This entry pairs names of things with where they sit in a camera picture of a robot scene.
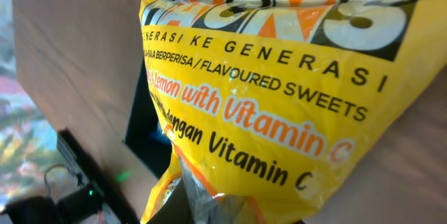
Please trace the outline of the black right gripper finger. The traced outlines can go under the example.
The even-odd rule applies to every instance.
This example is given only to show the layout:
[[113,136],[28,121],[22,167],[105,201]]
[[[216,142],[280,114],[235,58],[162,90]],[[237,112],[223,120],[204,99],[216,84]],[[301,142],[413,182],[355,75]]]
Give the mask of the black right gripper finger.
[[147,221],[147,224],[194,224],[182,179],[167,202]]

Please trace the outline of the yellow Hacks candy bag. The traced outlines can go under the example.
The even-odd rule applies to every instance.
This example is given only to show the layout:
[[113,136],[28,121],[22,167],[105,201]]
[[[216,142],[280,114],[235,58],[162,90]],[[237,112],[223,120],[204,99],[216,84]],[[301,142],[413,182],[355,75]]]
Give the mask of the yellow Hacks candy bag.
[[197,223],[313,216],[446,65],[446,0],[141,0],[173,150],[141,221],[184,185]]

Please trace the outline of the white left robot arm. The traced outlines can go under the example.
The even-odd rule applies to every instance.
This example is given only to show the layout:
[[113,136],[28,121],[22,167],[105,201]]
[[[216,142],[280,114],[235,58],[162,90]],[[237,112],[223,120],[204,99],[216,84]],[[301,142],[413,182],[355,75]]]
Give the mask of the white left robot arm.
[[102,210],[103,201],[91,184],[59,199],[35,196],[8,203],[1,210],[1,223],[76,224]]

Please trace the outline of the blue Oreo pack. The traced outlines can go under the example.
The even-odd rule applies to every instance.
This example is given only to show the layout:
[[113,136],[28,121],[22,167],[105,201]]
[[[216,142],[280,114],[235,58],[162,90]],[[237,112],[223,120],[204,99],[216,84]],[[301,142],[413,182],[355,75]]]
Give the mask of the blue Oreo pack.
[[164,145],[170,145],[170,139],[161,131],[153,131],[149,134],[150,138]]

